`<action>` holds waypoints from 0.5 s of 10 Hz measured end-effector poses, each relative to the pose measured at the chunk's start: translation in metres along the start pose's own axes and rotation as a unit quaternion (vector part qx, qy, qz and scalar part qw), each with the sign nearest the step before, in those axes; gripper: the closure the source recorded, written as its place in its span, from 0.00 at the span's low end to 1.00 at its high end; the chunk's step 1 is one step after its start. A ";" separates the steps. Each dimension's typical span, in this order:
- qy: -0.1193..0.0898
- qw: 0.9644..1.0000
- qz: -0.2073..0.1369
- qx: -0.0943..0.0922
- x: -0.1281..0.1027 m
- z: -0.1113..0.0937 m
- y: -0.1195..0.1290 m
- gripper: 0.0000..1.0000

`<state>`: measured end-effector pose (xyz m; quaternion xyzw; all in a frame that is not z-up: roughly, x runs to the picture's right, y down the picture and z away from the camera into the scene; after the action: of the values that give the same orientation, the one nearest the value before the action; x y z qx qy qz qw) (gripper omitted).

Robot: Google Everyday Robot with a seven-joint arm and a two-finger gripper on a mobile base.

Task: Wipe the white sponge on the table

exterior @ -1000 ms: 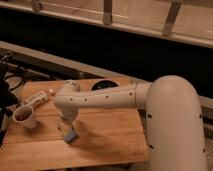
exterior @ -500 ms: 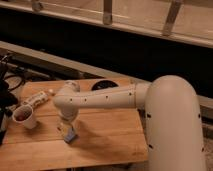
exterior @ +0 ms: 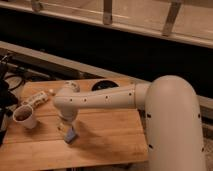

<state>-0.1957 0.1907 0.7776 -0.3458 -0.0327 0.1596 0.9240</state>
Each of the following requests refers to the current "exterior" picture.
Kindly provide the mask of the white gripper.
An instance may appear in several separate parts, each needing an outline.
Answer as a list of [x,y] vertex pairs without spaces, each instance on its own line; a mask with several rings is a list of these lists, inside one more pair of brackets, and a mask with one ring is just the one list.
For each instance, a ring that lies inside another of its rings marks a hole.
[[77,115],[77,109],[61,109],[59,117],[63,122],[59,123],[58,130],[64,134],[70,132],[73,129],[72,123],[75,121]]

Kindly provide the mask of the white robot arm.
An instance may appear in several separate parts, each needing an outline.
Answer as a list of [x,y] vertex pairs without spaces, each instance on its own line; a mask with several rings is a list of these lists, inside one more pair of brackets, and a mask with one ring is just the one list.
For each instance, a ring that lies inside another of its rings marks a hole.
[[68,123],[80,109],[144,109],[150,171],[207,171],[197,94],[179,76],[90,92],[82,92],[76,82],[68,81],[53,104]]

